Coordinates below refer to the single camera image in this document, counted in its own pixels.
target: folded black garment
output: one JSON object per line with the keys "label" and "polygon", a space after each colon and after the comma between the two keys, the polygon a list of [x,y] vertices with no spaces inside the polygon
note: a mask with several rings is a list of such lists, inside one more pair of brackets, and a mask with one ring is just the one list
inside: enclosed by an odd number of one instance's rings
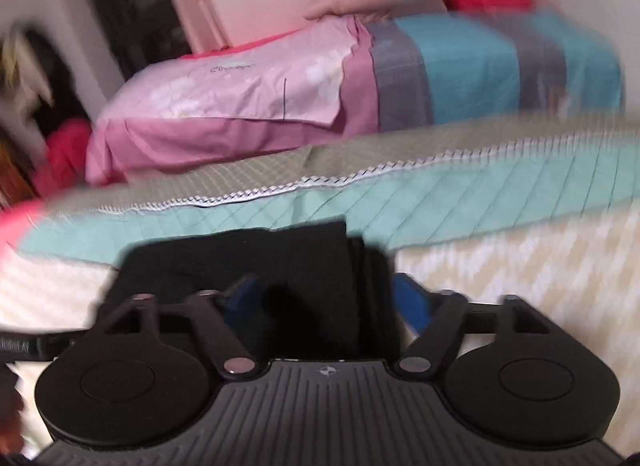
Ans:
{"label": "folded black garment", "polygon": [[261,360],[394,361],[400,343],[383,253],[346,236],[343,222],[267,231],[242,229],[171,239],[129,252],[97,318],[128,297],[179,303],[256,275],[261,309],[234,330]]}

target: ribbed surface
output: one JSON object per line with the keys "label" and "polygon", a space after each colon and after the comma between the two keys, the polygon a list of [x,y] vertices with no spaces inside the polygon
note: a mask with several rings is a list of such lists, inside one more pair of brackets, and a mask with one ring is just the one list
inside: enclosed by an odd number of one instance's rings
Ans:
{"label": "ribbed surface", "polygon": [[[322,373],[328,370],[329,375]],[[599,442],[533,452],[485,441],[447,412],[432,386],[396,380],[377,362],[277,362],[254,382],[225,386],[195,426],[163,445],[143,451],[91,452],[56,443],[38,458],[43,466],[613,466],[619,462]]]}

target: gray stripe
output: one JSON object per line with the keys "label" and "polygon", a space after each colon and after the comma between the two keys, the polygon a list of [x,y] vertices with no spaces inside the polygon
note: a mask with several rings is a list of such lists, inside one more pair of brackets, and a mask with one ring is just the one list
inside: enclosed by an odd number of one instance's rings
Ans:
{"label": "gray stripe", "polygon": [[533,30],[523,16],[476,16],[476,21],[513,41],[520,65],[520,109],[555,114],[566,92],[561,46]]}
{"label": "gray stripe", "polygon": [[378,84],[380,131],[433,124],[433,108],[422,54],[409,36],[389,20],[370,23],[371,57]]}
{"label": "gray stripe", "polygon": [[445,153],[462,156],[485,149],[490,154],[498,151],[495,147],[511,142],[585,132],[636,138],[640,121],[602,114],[562,122],[544,115],[462,121],[360,137],[331,146],[306,146],[235,163],[210,164],[184,175],[149,179],[130,186],[69,193],[47,203],[47,211],[66,215],[98,210],[152,210],[158,209],[158,205],[185,203],[213,206],[290,191],[301,181],[307,187],[329,181],[347,182],[357,175],[373,175],[380,167],[401,169],[405,162],[429,161]]}

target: round black disc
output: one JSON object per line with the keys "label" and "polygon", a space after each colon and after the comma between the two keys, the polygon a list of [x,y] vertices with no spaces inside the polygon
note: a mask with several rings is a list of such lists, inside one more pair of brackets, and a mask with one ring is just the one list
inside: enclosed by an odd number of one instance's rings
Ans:
{"label": "round black disc", "polygon": [[483,433],[524,446],[602,436],[620,398],[615,375],[580,345],[536,337],[454,361],[444,378],[453,409]]}
{"label": "round black disc", "polygon": [[40,415],[56,437],[111,449],[179,432],[203,410],[208,394],[198,360],[137,334],[78,343],[43,372],[35,390]]}

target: silver screw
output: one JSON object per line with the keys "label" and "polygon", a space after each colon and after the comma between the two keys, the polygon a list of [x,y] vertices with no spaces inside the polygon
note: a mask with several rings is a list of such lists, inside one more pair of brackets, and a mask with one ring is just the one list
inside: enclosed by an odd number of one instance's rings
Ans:
{"label": "silver screw", "polygon": [[421,358],[420,356],[410,356],[408,358],[402,358],[399,366],[404,372],[411,374],[421,374],[431,368],[431,362],[427,358]]}
{"label": "silver screw", "polygon": [[224,367],[230,374],[246,374],[255,369],[255,362],[249,358],[231,358],[225,361]]}

